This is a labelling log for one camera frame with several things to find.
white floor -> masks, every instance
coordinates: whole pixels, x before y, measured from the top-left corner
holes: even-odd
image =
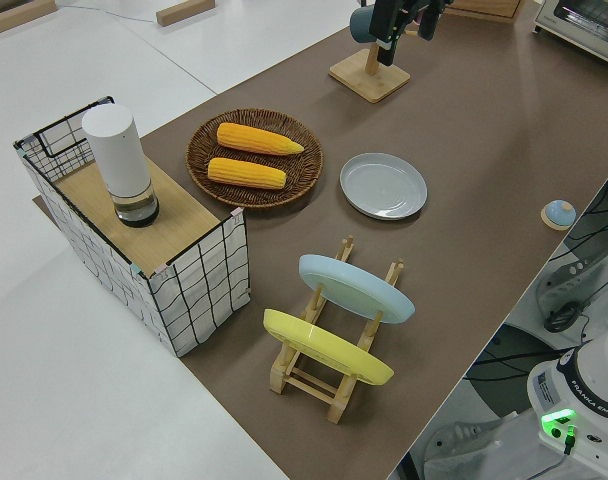
[[[0,479],[285,478],[86,271],[12,148],[105,95],[145,135],[344,28],[357,6],[217,0],[152,23],[178,1],[62,0],[0,34]]]

small blue knob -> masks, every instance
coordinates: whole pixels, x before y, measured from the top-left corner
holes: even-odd
[[[555,230],[567,230],[576,216],[573,205],[565,200],[553,200],[542,209],[542,220]]]

white cylindrical container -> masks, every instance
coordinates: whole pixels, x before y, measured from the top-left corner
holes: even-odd
[[[159,202],[131,111],[114,103],[98,105],[84,114],[82,129],[117,217],[129,227],[150,225]]]

light blue plate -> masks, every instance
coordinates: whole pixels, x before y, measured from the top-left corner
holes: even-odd
[[[413,302],[398,289],[334,258],[302,255],[300,277],[312,290],[322,285],[322,296],[327,300],[371,320],[381,311],[382,323],[402,323],[415,313]]]

round blue object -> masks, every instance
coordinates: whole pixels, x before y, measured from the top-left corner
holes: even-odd
[[[564,200],[553,200],[544,209],[548,219],[561,227],[570,227],[575,222],[575,208]]]

